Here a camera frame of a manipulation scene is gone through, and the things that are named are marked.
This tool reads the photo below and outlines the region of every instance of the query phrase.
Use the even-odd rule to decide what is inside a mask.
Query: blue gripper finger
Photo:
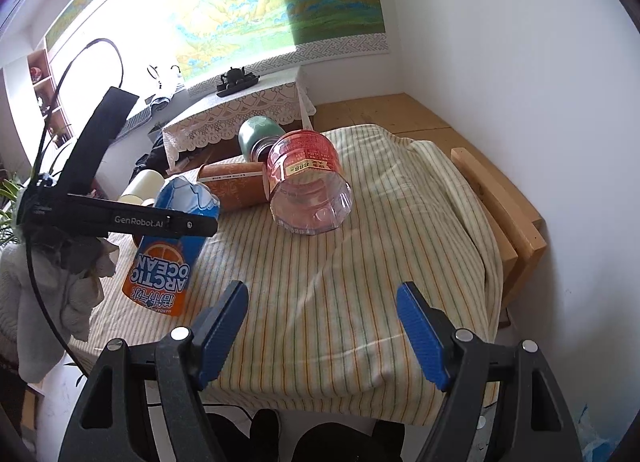
[[[215,381],[229,355],[249,306],[249,291],[241,281],[226,287],[215,306],[198,314],[192,331],[193,357],[199,370],[193,379],[199,390]]]
[[[411,281],[399,286],[396,302],[398,303],[398,317],[409,337],[409,342],[414,349],[425,378],[433,382],[441,392],[447,391],[451,377],[446,370],[445,347],[442,342],[450,338],[450,333],[454,330],[453,325],[449,322],[449,329],[441,319],[438,319],[439,316],[433,314],[442,312],[429,307]],[[438,326],[441,328],[438,330],[440,337],[436,332]]]

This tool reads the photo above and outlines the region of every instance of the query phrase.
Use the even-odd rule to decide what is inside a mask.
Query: brown paper cup
[[[221,213],[267,203],[265,177],[262,162],[205,164],[198,171],[198,182],[220,199]]]

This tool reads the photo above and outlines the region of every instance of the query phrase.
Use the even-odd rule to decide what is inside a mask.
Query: striped tablecloth
[[[433,143],[375,125],[326,135],[353,188],[340,229],[293,235],[266,204],[222,215],[179,318],[124,297],[136,249],[130,236],[111,235],[120,246],[117,272],[102,280],[105,299],[89,341],[72,342],[81,359],[95,363],[112,337],[145,343],[191,323],[240,279],[250,292],[248,314],[204,401],[430,424],[442,394],[422,376],[396,315],[396,288],[413,280],[455,326],[493,340],[502,292],[495,238],[472,190]]]

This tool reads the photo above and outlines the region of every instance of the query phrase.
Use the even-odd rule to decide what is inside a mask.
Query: fabric pile
[[[75,238],[56,257],[33,248],[33,270],[42,300],[65,341],[89,337],[92,309],[104,299],[101,277],[115,273],[118,247],[106,239]],[[40,382],[62,358],[36,300],[23,243],[0,255],[0,356],[18,364],[26,382]]]

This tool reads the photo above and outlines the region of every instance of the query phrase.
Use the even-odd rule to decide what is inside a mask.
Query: white paper roll
[[[145,169],[136,175],[122,196],[135,195],[140,198],[140,203],[142,203],[143,200],[157,198],[162,186],[164,186],[162,175],[153,169]]]
[[[118,198],[118,201],[121,204],[132,204],[134,206],[142,205],[142,198],[135,195],[122,195],[120,198]]]

